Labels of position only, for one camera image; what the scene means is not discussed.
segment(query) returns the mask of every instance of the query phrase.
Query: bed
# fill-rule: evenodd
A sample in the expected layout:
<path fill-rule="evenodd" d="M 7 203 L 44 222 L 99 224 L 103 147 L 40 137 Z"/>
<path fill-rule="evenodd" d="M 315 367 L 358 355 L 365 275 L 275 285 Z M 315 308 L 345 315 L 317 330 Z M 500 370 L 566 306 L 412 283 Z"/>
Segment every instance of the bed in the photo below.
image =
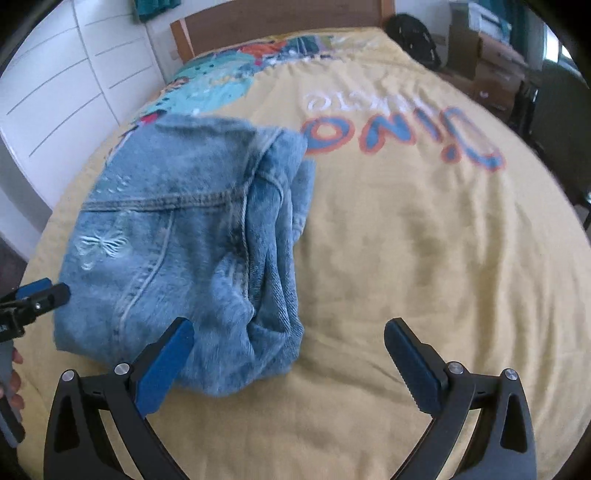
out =
<path fill-rule="evenodd" d="M 57 279 L 113 149 L 158 112 L 187 109 L 189 97 L 196 115 L 308 136 L 317 177 L 295 248 L 300 357 L 288 375 L 229 397 L 168 395 L 150 423 L 191 479 L 389 478 L 429 423 L 384 348 L 393 317 L 472 372 L 520 373 L 541 480 L 589 425 L 591 250 L 580 223 L 518 137 L 379 29 L 391 12 L 377 0 L 236 0 L 173 24 L 185 66 L 89 159 L 27 268 L 25 283 Z M 17 342 L 27 402 L 19 456 L 33 478 L 42 478 L 60 374 L 106 368 L 58 352 L 52 334 L 47 316 Z M 475 419 L 441 478 L 453 476 Z"/>

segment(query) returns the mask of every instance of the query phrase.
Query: black bag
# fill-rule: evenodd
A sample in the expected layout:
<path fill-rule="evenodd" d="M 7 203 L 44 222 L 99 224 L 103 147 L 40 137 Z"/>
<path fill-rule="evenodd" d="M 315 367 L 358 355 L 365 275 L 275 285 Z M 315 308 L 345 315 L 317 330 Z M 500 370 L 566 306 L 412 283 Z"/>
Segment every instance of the black bag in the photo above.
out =
<path fill-rule="evenodd" d="M 438 70 L 441 59 L 427 27 L 418 18 L 399 14 L 386 22 L 386 33 L 402 49 L 429 70 Z"/>

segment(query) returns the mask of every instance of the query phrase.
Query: yellow blanket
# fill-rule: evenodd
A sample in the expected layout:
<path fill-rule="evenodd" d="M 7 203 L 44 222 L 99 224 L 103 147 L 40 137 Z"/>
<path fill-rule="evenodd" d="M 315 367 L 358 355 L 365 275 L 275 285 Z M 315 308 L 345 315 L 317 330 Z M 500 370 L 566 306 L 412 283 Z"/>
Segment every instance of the yellow blanket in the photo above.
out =
<path fill-rule="evenodd" d="M 384 324 L 400 316 L 447 361 L 519 372 L 538 475 L 552 478 L 591 420 L 591 249 L 573 210 L 519 138 L 380 30 L 340 31 L 330 43 L 333 58 L 262 69 L 215 112 L 310 139 L 316 186 L 295 249 L 300 358 L 288 375 L 228 398 L 173 390 L 150 416 L 154 430 L 195 480 L 389 478 L 430 421 L 384 348 Z M 124 130 L 68 188 L 25 282 L 57 280 L 80 205 Z M 52 333 L 47 316 L 17 342 L 19 455 L 33 478 L 60 374 L 105 370 L 57 352 Z"/>

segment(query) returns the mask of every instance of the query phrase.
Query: blue plastic part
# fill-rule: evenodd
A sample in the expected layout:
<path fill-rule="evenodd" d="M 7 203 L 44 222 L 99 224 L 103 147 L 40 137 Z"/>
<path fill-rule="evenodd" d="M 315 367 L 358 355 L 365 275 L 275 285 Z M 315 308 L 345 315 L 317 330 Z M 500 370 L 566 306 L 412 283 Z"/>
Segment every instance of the blue plastic part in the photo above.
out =
<path fill-rule="evenodd" d="M 438 415 L 442 408 L 440 383 L 421 352 L 393 320 L 386 324 L 384 343 L 418 409 L 432 416 Z"/>
<path fill-rule="evenodd" d="M 24 285 L 19 288 L 15 294 L 17 300 L 22 300 L 25 297 L 33 295 L 41 290 L 46 290 L 51 288 L 53 284 L 49 278 L 42 278 L 41 280 L 34 281 L 33 283 L 29 283 L 29 285 Z"/>
<path fill-rule="evenodd" d="M 193 324 L 185 320 L 136 384 L 135 406 L 142 418 L 156 412 L 162 405 L 174 379 L 187 362 L 194 336 Z"/>

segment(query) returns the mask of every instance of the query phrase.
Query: folded denim jacket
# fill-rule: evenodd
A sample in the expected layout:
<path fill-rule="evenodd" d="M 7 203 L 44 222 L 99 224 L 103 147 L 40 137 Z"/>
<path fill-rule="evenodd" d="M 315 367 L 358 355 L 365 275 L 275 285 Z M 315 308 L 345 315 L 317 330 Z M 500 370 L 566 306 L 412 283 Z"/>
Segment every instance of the folded denim jacket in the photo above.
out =
<path fill-rule="evenodd" d="M 131 361 L 186 317 L 195 346 L 181 386 L 227 395 L 289 371 L 304 332 L 293 245 L 313 191 L 306 146 L 238 119 L 164 115 L 139 127 L 74 227 L 57 348 Z"/>

